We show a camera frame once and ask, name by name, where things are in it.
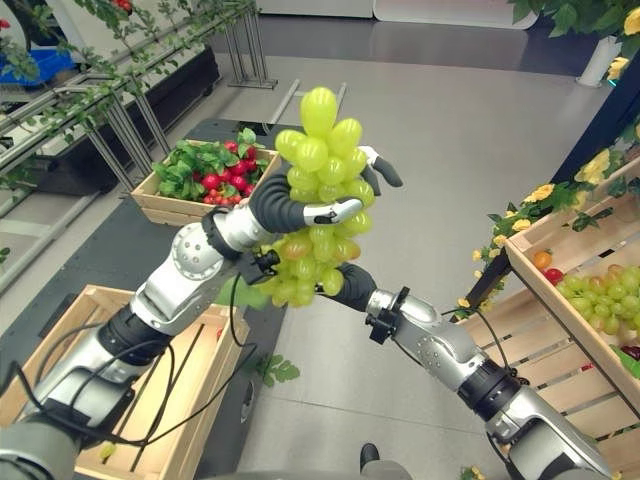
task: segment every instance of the person's foot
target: person's foot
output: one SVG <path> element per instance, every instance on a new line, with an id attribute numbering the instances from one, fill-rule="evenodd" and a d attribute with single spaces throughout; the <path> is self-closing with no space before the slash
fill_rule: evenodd
<path id="1" fill-rule="evenodd" d="M 360 450 L 360 471 L 373 460 L 380 460 L 380 453 L 373 443 L 365 443 Z"/>

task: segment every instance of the wooden crate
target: wooden crate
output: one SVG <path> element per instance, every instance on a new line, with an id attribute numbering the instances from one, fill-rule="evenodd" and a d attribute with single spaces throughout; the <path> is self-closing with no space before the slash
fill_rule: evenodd
<path id="1" fill-rule="evenodd" d="M 591 359 L 534 295 L 523 290 L 485 316 L 518 375 L 528 378 L 583 433 L 598 439 L 612 471 L 622 471 L 625 480 L 640 478 L 640 428 L 617 433 L 640 423 L 640 416 L 598 368 L 582 370 Z M 478 315 L 462 325 L 501 365 L 493 337 Z"/>
<path id="2" fill-rule="evenodd" d="M 25 363 L 29 381 L 33 382 L 45 352 L 57 338 L 80 325 L 108 320 L 129 301 L 132 293 L 87 285 Z M 228 307 L 211 306 L 171 342 L 179 375 L 156 434 L 204 405 L 231 375 L 240 349 L 231 336 L 228 312 Z M 234 318 L 234 322 L 238 336 L 244 340 L 248 333 L 246 323 L 242 318 Z M 222 334 L 216 340 L 219 329 Z M 69 337 L 51 356 L 45 372 L 82 335 Z M 165 393 L 169 364 L 169 355 L 164 355 L 133 385 L 136 398 L 114 433 L 127 439 L 140 439 L 147 434 Z M 102 445 L 83 451 L 77 459 L 76 471 L 105 480 L 191 480 L 223 396 L 220 394 L 202 414 L 144 449 L 118 445 L 106 462 L 99 457 Z M 24 392 L 14 380 L 1 400 L 0 425 L 6 426 L 16 419 L 25 401 Z"/>
<path id="3" fill-rule="evenodd" d="M 640 208 L 637 197 L 627 194 L 616 199 L 606 195 L 608 186 L 621 175 L 627 181 L 640 176 L 640 157 L 625 165 L 594 191 L 587 213 L 593 215 L 604 208 L 614 208 L 613 215 L 598 221 L 600 228 L 587 227 L 582 232 L 574 232 L 570 227 L 563 227 L 573 222 L 576 218 L 574 213 L 548 215 L 529 229 L 509 238 L 505 248 L 518 275 L 588 352 L 635 412 L 639 413 L 640 380 L 631 376 L 609 347 L 610 343 L 618 343 L 618 339 L 598 334 L 591 328 L 531 261 L 536 252 L 549 248 L 553 251 L 553 267 L 565 273 L 601 275 L 614 263 L 640 265 Z M 615 253 L 599 257 L 609 250 L 615 250 Z"/>
<path id="4" fill-rule="evenodd" d="M 197 140 L 187 141 L 193 145 L 206 143 Z M 256 157 L 269 161 L 269 165 L 267 165 L 262 177 L 258 180 L 257 185 L 259 185 L 280 167 L 282 161 L 278 152 L 274 150 L 258 149 Z M 213 205 L 163 197 L 158 193 L 159 184 L 160 177 L 155 172 L 152 172 L 131 192 L 133 199 L 153 223 L 173 226 L 187 225 L 188 223 L 199 222 L 204 215 L 213 210 Z"/>

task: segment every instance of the green grape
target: green grape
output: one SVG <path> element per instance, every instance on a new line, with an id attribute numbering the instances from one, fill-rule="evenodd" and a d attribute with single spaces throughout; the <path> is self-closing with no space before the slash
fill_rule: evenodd
<path id="1" fill-rule="evenodd" d="M 334 202 L 340 197 L 346 195 L 344 187 L 341 184 L 338 185 L 322 185 L 318 189 L 318 196 L 320 200 L 326 203 Z"/>
<path id="2" fill-rule="evenodd" d="M 626 294 L 627 294 L 627 292 L 625 291 L 624 287 L 622 285 L 620 285 L 619 283 L 616 283 L 615 285 L 611 285 L 607 289 L 607 295 L 609 295 L 614 300 L 622 300 L 622 298 Z"/>
<path id="3" fill-rule="evenodd" d="M 627 295 L 620 301 L 620 303 L 625 309 L 627 309 L 629 312 L 633 313 L 634 315 L 637 312 L 640 312 L 640 299 L 638 297 L 634 297 L 633 295 Z"/>
<path id="4" fill-rule="evenodd" d="M 323 242 L 333 238 L 333 226 L 309 227 L 309 238 L 313 243 Z"/>
<path id="5" fill-rule="evenodd" d="M 345 118 L 336 123 L 329 132 L 327 143 L 334 155 L 346 157 L 362 136 L 362 125 L 355 118 Z"/>
<path id="6" fill-rule="evenodd" d="M 320 200 L 315 190 L 300 190 L 299 188 L 292 188 L 289 197 L 291 200 L 302 203 L 314 203 Z"/>
<path id="7" fill-rule="evenodd" d="M 313 243 L 309 238 L 293 238 L 282 249 L 282 255 L 287 260 L 298 260 L 311 252 Z"/>
<path id="8" fill-rule="evenodd" d="M 315 268 L 316 262 L 313 258 L 303 257 L 294 263 L 291 271 L 300 280 L 311 280 L 315 275 Z"/>
<path id="9" fill-rule="evenodd" d="M 313 256 L 319 262 L 328 262 L 336 252 L 336 242 L 333 238 L 316 242 L 313 247 Z"/>
<path id="10" fill-rule="evenodd" d="M 346 178 L 356 178 L 367 165 L 367 154 L 356 147 L 351 150 L 348 157 L 345 157 L 345 164 L 347 166 Z"/>
<path id="11" fill-rule="evenodd" d="M 598 317 L 607 318 L 609 315 L 611 315 L 611 310 L 609 310 L 609 307 L 607 307 L 606 305 L 597 303 L 593 307 L 593 313 L 595 313 Z"/>
<path id="12" fill-rule="evenodd" d="M 326 165 L 328 160 L 329 149 L 324 140 L 307 137 L 306 140 L 298 144 L 298 148 L 296 149 L 296 165 L 305 172 L 311 173 L 320 170 Z"/>
<path id="13" fill-rule="evenodd" d="M 296 149 L 307 136 L 297 130 L 282 130 L 276 135 L 276 150 L 286 161 L 295 165 Z"/>
<path id="14" fill-rule="evenodd" d="M 604 280 L 600 277 L 589 278 L 587 288 L 598 295 L 603 295 L 607 291 L 604 286 Z"/>
<path id="15" fill-rule="evenodd" d="M 358 212 L 349 218 L 343 225 L 354 233 L 366 233 L 371 229 L 371 217 L 367 212 Z"/>
<path id="16" fill-rule="evenodd" d="M 563 281 L 574 292 L 584 288 L 584 280 L 577 275 L 565 275 Z"/>
<path id="17" fill-rule="evenodd" d="M 326 185 L 337 185 L 347 175 L 347 166 L 338 157 L 329 157 L 324 166 L 318 170 L 318 178 Z"/>
<path id="18" fill-rule="evenodd" d="M 620 328 L 620 321 L 614 316 L 605 319 L 602 330 L 607 335 L 615 335 Z"/>
<path id="19" fill-rule="evenodd" d="M 362 200 L 365 207 L 373 204 L 373 188 L 364 180 L 351 180 L 344 185 L 347 195 L 354 196 Z"/>
<path id="20" fill-rule="evenodd" d="M 336 269 L 325 270 L 322 274 L 322 288 L 324 292 L 333 297 L 337 295 L 342 289 L 344 284 L 344 277 L 342 272 Z"/>

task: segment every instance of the red fruit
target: red fruit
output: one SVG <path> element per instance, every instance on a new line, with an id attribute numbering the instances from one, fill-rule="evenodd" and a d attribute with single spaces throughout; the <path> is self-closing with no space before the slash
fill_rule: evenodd
<path id="1" fill-rule="evenodd" d="M 240 163 L 244 165 L 244 169 L 246 172 L 253 172 L 258 168 L 258 164 L 254 158 L 249 158 L 247 160 L 240 160 Z"/>
<path id="2" fill-rule="evenodd" d="M 543 272 L 543 275 L 551 282 L 551 285 L 557 285 L 564 277 L 564 273 L 557 268 L 550 268 L 546 272 Z"/>
<path id="3" fill-rule="evenodd" d="M 235 177 L 231 177 L 231 180 L 229 180 L 229 183 L 231 185 L 233 185 L 234 187 L 236 187 L 241 192 L 245 188 L 247 188 L 247 186 L 249 185 L 249 183 L 245 180 L 245 178 L 241 177 L 240 175 L 236 175 Z"/>

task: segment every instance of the gray floor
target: gray floor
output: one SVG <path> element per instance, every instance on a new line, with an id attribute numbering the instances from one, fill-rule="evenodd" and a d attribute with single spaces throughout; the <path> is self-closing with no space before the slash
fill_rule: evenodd
<path id="1" fill-rule="evenodd" d="M 295 78 L 302 89 L 337 90 L 347 82 L 340 116 L 359 118 L 364 143 L 406 181 L 400 191 L 385 189 L 372 207 L 375 225 L 359 239 L 359 263 L 380 286 L 407 285 L 439 308 L 473 283 L 470 253 L 488 237 L 486 213 L 502 212 L 548 180 L 608 94 L 569 76 L 509 70 L 278 56 L 268 62 L 280 81 L 275 91 L 223 81 L 172 141 L 209 116 L 267 120 Z M 221 71 L 230 72 L 226 57 Z M 296 112 L 294 102 L 282 121 L 299 123 Z M 5 309 L 20 311 L 40 277 L 59 268 L 117 195 L 103 202 L 0 299 L 3 317 Z M 391 345 L 370 342 L 363 321 L 323 299 L 288 312 L 277 350 L 302 376 L 262 392 L 240 469 L 355 472 L 360 446 L 374 441 L 419 479 L 455 479 L 472 463 L 505 478 L 479 420 Z"/>

